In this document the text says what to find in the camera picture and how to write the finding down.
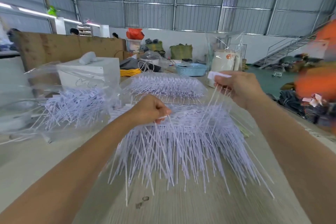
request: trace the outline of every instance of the green floor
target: green floor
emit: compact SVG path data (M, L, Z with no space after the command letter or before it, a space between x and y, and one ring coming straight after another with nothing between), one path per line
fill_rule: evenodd
M294 82L298 75L297 73L283 72L281 77L272 77L273 70L258 69L252 66L246 72L254 73L263 91L271 93L275 97L279 97L281 86L288 82Z

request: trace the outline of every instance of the yellow cable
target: yellow cable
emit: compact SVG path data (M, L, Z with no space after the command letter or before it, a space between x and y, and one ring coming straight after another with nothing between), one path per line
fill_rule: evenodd
M120 69L120 76L133 76L133 75L136 75L136 74L139 74L141 73L141 70L140 69Z

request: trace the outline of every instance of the blue plastic basket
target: blue plastic basket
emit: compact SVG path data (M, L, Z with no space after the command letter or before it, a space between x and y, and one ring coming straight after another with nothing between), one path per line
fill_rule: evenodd
M203 64L191 63L191 67L181 67L181 64L176 64L176 72L179 75L186 76L204 76L207 71L207 66Z

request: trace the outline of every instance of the forearm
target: forearm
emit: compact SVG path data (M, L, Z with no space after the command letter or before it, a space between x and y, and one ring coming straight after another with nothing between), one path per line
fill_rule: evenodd
M100 171L133 128L127 114L52 168L0 214L0 223L72 223Z
M336 155L268 97L250 103L248 111L311 222L334 223Z

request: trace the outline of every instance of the metal staircase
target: metal staircase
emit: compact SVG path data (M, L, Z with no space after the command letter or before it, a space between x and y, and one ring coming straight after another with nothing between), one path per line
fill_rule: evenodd
M258 66L259 69L263 69L268 65L275 64L281 58L286 57L290 52L295 51L296 49L308 44L310 41L315 40L317 31L328 22L330 21L327 21L316 27L316 30L308 35L305 35L303 37L297 37L295 39L293 39L292 37L288 37L270 46L268 48L266 56L255 62L253 65Z

